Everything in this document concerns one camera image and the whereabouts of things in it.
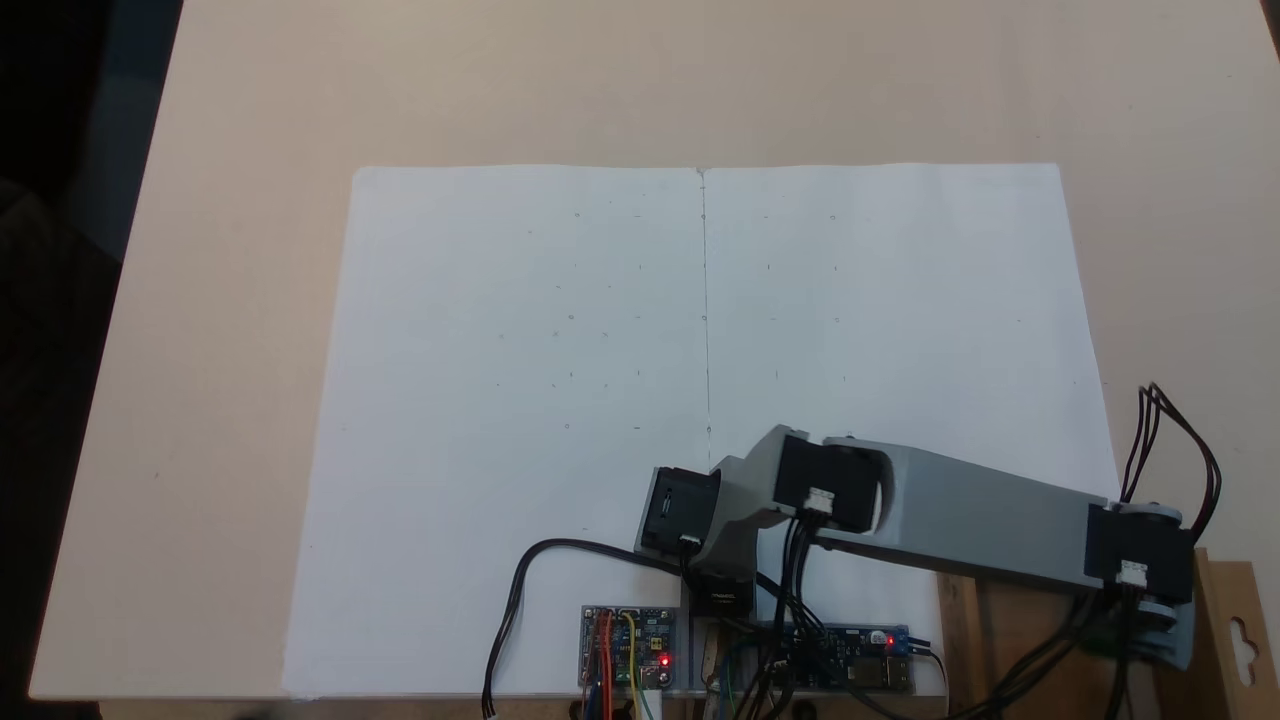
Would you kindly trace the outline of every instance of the open notebook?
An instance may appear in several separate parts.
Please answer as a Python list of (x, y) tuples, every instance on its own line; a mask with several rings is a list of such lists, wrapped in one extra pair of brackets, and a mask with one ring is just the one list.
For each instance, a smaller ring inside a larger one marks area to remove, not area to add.
[[(530, 544), (631, 547), (654, 466), (778, 423), (1114, 496), (1057, 168), (360, 170), (284, 689), (479, 693)], [(941, 639), (931, 573), (814, 552), (805, 579), (827, 621)], [(678, 596), (548, 552), (498, 694), (576, 692), (581, 605)]]

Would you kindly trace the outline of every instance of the table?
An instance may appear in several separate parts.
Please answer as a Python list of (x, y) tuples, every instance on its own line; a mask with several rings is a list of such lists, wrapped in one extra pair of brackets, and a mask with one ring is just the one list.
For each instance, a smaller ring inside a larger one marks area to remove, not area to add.
[[(362, 165), (1057, 161), (1114, 446), (1160, 379), (1222, 460), (1206, 542), (1249, 556), (1280, 501), (1277, 120), (1254, 0), (188, 0), (32, 694), (280, 694)], [(1193, 506), (1164, 447), (1146, 489)]]

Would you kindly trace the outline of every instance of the white connector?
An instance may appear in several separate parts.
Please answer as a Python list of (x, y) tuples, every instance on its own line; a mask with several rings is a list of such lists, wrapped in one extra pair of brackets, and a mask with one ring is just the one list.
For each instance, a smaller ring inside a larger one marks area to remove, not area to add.
[(1147, 589), (1147, 566), (1142, 562), (1121, 560), (1120, 571), (1116, 573), (1116, 582), (1121, 585)]
[(822, 488), (809, 488), (809, 497), (804, 501), (805, 510), (813, 510), (814, 512), (822, 512), (823, 515), (831, 515), (831, 507), (836, 501), (836, 493), (827, 492)]

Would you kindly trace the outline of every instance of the microcontroller board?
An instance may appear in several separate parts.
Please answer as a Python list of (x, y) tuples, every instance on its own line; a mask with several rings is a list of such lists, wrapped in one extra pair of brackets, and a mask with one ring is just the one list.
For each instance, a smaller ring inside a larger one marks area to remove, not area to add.
[(827, 625), (824, 638), (797, 638), (795, 626), (786, 626), (796, 688), (809, 691), (842, 691), (844, 684), (832, 679), (812, 659), (806, 647), (817, 643), (818, 656), (826, 665), (840, 670), (850, 683), (864, 691), (911, 692), (911, 643), (906, 625)]
[(659, 689), (671, 684), (676, 666), (676, 607), (584, 606), (579, 624), (579, 683), (600, 679), (602, 646), (608, 648), (614, 687), (631, 685), (631, 623), (635, 621), (636, 685)]

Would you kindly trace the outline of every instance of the black cable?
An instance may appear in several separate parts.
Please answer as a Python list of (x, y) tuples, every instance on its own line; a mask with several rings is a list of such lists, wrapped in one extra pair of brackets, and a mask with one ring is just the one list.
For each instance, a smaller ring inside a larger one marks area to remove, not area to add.
[[(1210, 450), (1204, 438), (1192, 428), (1187, 418), (1183, 416), (1169, 396), (1165, 395), (1165, 391), (1156, 383), (1151, 383), (1138, 391), (1138, 430), (1134, 433), (1133, 447), (1129, 450), (1129, 460), (1125, 462), (1124, 483), (1120, 486), (1120, 501), (1133, 501), (1142, 470), (1147, 464), (1147, 457), (1155, 446), (1156, 434), (1160, 430), (1161, 415), (1167, 415), (1176, 423), (1192, 438), (1204, 459), (1204, 498), (1190, 527), (1193, 539), (1198, 541), (1204, 533), (1210, 519), (1212, 519), (1213, 511), (1217, 509), (1217, 501), (1222, 492), (1222, 469), (1219, 466), (1217, 459), (1213, 457), (1213, 451)], [(1134, 468), (1135, 457), (1138, 464)]]
[(486, 719), (498, 714), (498, 710), (493, 705), (493, 674), (498, 666), (498, 656), (502, 653), (502, 646), (507, 642), (507, 637), (511, 634), (511, 629), (515, 625), (516, 612), (520, 610), (520, 598), (525, 592), (525, 575), (529, 573), (529, 565), (532, 562), (534, 557), (538, 557), (538, 555), (544, 550), (553, 547), (572, 547), (575, 550), (625, 560), (635, 565), (653, 568), (654, 570), (662, 570), (663, 573), (680, 577), (680, 568), (672, 565), (671, 562), (663, 562), (662, 560), (654, 560), (653, 557), (646, 557), (628, 550), (621, 550), (599, 542), (571, 538), (550, 538), (534, 543), (532, 547), (525, 551), (525, 555), (521, 556), (520, 562), (516, 565), (516, 574), (511, 579), (511, 592), (507, 594), (507, 607), (503, 611), (502, 623), (498, 625), (498, 634), (493, 638), (493, 647), (489, 650), (489, 662), (485, 665), (484, 670), (484, 691), (480, 693), (480, 710)]
[(1120, 619), (1116, 639), (1116, 674), (1111, 683), (1111, 698), (1107, 702), (1106, 720), (1120, 716), (1120, 706), (1129, 688), (1129, 642), (1133, 637), (1134, 616), (1138, 614), (1138, 594), (1133, 588), (1124, 588), (1120, 600)]

